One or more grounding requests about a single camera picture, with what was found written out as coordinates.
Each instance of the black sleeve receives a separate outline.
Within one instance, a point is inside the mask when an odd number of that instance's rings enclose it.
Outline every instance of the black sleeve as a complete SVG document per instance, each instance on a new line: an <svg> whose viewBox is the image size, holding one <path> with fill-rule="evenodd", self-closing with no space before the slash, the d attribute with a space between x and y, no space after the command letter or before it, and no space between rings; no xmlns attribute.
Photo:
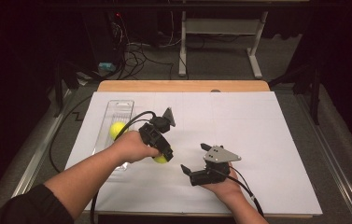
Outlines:
<svg viewBox="0 0 352 224"><path fill-rule="evenodd" d="M44 185L38 185L9 200L0 208L0 223L74 223L74 220Z"/></svg>

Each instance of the forearm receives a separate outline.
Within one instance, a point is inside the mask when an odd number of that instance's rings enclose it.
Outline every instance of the forearm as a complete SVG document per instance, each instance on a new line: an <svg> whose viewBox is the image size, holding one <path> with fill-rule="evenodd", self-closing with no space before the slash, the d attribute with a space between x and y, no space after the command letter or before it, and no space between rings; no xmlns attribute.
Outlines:
<svg viewBox="0 0 352 224"><path fill-rule="evenodd" d="M121 163L115 148L108 148L54 176L45 186L76 219Z"/></svg>
<svg viewBox="0 0 352 224"><path fill-rule="evenodd" d="M232 212L237 224L254 223L261 224L267 221L255 210L246 200L242 192L230 195L228 198L221 199Z"/></svg>

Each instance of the yellow-green ball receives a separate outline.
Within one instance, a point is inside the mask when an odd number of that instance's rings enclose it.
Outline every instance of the yellow-green ball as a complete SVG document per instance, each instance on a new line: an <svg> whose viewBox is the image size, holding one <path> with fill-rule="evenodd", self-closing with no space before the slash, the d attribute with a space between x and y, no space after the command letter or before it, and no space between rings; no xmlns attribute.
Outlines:
<svg viewBox="0 0 352 224"><path fill-rule="evenodd" d="M157 163L167 163L167 159L163 155L154 157L153 160Z"/></svg>
<svg viewBox="0 0 352 224"><path fill-rule="evenodd" d="M109 136L111 136L112 140L115 140L115 138L118 136L120 133L120 130L125 126L126 124L123 123L122 121L117 121L114 122L111 127L109 128Z"/></svg>

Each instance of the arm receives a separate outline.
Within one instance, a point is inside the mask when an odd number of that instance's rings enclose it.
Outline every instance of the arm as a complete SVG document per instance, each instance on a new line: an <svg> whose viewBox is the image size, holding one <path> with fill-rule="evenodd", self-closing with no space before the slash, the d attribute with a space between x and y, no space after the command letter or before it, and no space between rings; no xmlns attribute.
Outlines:
<svg viewBox="0 0 352 224"><path fill-rule="evenodd" d="M230 176L237 179L237 175L231 169ZM217 184L202 185L203 188L211 190L220 201L225 203L228 209L232 212L234 220L237 224L268 223L260 213L246 200L245 195L240 189L240 186L230 179L225 179L224 182Z"/></svg>
<svg viewBox="0 0 352 224"><path fill-rule="evenodd" d="M54 176L44 185L76 219L117 166L159 155L158 149L142 142L139 132L130 131L111 147Z"/></svg>

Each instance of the transparent plastic tray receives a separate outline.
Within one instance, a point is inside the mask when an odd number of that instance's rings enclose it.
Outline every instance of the transparent plastic tray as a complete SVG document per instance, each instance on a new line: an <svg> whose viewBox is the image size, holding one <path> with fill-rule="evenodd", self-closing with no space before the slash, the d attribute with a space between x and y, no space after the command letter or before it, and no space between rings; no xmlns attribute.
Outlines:
<svg viewBox="0 0 352 224"><path fill-rule="evenodd" d="M92 154L96 154L114 143L109 135L111 125L117 121L122 121L123 123L129 122L132 118L133 108L134 101L132 100L112 100L108 102L106 113ZM124 171L127 169L127 166L128 163L125 162L117 167L116 170Z"/></svg>

